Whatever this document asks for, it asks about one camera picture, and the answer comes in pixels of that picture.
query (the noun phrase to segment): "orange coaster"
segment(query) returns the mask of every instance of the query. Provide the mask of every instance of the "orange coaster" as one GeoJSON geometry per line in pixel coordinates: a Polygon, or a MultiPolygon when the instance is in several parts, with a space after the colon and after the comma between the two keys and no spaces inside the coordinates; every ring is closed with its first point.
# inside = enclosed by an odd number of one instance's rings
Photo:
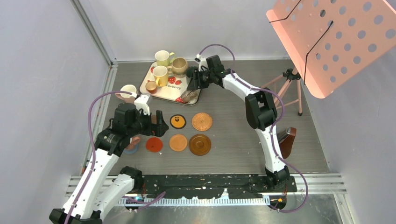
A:
{"type": "Polygon", "coordinates": [[[210,151],[212,143],[208,136],[196,134],[191,137],[189,147],[190,151],[195,155],[206,155],[210,151]]]}
{"type": "Polygon", "coordinates": [[[192,126],[198,131],[207,131],[213,124],[212,117],[207,113],[197,113],[192,118],[192,126]]]}
{"type": "Polygon", "coordinates": [[[153,153],[158,153],[162,149],[162,141],[159,138],[153,137],[146,142],[146,149],[153,153]]]}
{"type": "Polygon", "coordinates": [[[181,152],[187,147],[187,138],[182,134],[173,135],[170,138],[169,146],[173,151],[181,152]]]}

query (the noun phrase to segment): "ceramic cup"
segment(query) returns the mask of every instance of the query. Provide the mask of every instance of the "ceramic cup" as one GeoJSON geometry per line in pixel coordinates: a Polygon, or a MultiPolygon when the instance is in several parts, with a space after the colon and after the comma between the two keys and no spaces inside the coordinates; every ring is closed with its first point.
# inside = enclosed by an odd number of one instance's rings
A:
{"type": "Polygon", "coordinates": [[[155,58],[157,61],[157,66],[162,65],[162,66],[170,66],[170,64],[173,62],[175,59],[176,55],[175,53],[169,53],[168,51],[165,50],[160,50],[156,53],[155,58]]]}
{"type": "Polygon", "coordinates": [[[153,69],[153,75],[156,80],[156,85],[159,87],[164,87],[168,84],[169,71],[165,66],[157,66],[153,69]]]}
{"type": "Polygon", "coordinates": [[[136,87],[134,85],[125,85],[121,88],[121,91],[131,92],[132,95],[126,93],[116,93],[115,96],[124,100],[125,103],[133,104],[137,97],[136,87]]]}
{"type": "Polygon", "coordinates": [[[146,90],[151,94],[156,93],[158,90],[157,84],[154,81],[147,80],[146,90]]]}
{"type": "Polygon", "coordinates": [[[131,138],[131,143],[124,149],[125,154],[134,154],[139,149],[140,137],[135,136],[131,138]]]}
{"type": "Polygon", "coordinates": [[[178,78],[183,78],[186,74],[186,71],[188,69],[188,62],[182,58],[178,57],[173,60],[170,66],[167,67],[168,69],[171,69],[172,73],[178,77],[178,78]]]}

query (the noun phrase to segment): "gray table surface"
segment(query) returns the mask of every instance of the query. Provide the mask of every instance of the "gray table surface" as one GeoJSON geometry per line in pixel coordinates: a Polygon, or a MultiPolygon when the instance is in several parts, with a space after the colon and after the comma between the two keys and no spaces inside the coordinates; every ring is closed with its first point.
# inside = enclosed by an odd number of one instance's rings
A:
{"type": "MultiPolygon", "coordinates": [[[[232,62],[225,61],[223,64],[229,68],[232,62]]],[[[151,63],[120,63],[113,90],[119,90],[126,84],[133,84],[139,89],[150,65],[151,63]]],[[[289,60],[236,61],[234,70],[250,84],[260,86],[292,67],[293,63],[289,60]]],[[[284,81],[276,84],[277,91],[284,81]]],[[[287,103],[296,98],[297,84],[292,83],[283,100],[287,103]]],[[[114,116],[114,110],[119,103],[122,103],[122,100],[111,96],[105,127],[108,120],[114,116]]],[[[149,106],[152,112],[162,110],[168,125],[172,115],[184,115],[187,119],[186,127],[180,130],[169,128],[161,138],[164,144],[161,153],[146,150],[145,144],[150,137],[142,135],[138,152],[123,154],[110,174],[118,174],[124,166],[138,168],[144,174],[265,173],[260,140],[246,121],[244,102],[230,91],[212,85],[202,90],[199,101],[194,106],[156,98],[151,99],[149,106]],[[196,156],[188,147],[182,152],[171,150],[169,140],[173,135],[183,134],[190,139],[193,135],[202,133],[191,125],[192,117],[199,112],[206,112],[213,118],[213,126],[203,132],[212,141],[210,152],[204,156],[196,156]]],[[[304,96],[303,115],[298,116],[297,112],[298,104],[287,106],[283,119],[277,125],[278,132],[289,126],[297,128],[293,150],[287,161],[303,173],[327,172],[325,158],[304,96]]]]}

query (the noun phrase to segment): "round coaster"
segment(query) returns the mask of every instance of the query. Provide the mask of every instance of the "round coaster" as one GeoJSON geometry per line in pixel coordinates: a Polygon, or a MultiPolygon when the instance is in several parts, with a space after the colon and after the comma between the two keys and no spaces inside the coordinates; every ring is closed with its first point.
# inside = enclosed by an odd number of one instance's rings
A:
{"type": "Polygon", "coordinates": [[[189,142],[190,151],[195,155],[205,155],[211,149],[212,143],[208,136],[196,134],[191,137],[189,142]]]}
{"type": "Polygon", "coordinates": [[[162,149],[162,141],[159,138],[153,137],[147,140],[146,149],[150,152],[157,153],[162,149]]]}
{"type": "Polygon", "coordinates": [[[182,129],[187,124],[185,117],[180,114],[175,114],[170,118],[170,125],[175,129],[182,129]]]}
{"type": "Polygon", "coordinates": [[[212,117],[207,113],[197,113],[192,118],[192,126],[198,131],[207,131],[213,124],[212,117]]]}
{"type": "Polygon", "coordinates": [[[187,138],[182,134],[173,135],[169,140],[169,146],[173,151],[181,152],[187,147],[187,138]]]}

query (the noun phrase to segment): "tripod leg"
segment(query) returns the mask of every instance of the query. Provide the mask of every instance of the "tripod leg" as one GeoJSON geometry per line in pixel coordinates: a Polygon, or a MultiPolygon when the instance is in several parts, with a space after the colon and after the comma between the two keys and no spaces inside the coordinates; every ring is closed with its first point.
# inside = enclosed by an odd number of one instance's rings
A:
{"type": "Polygon", "coordinates": [[[297,80],[297,95],[298,95],[298,115],[303,115],[303,105],[301,102],[301,81],[297,80]]]}

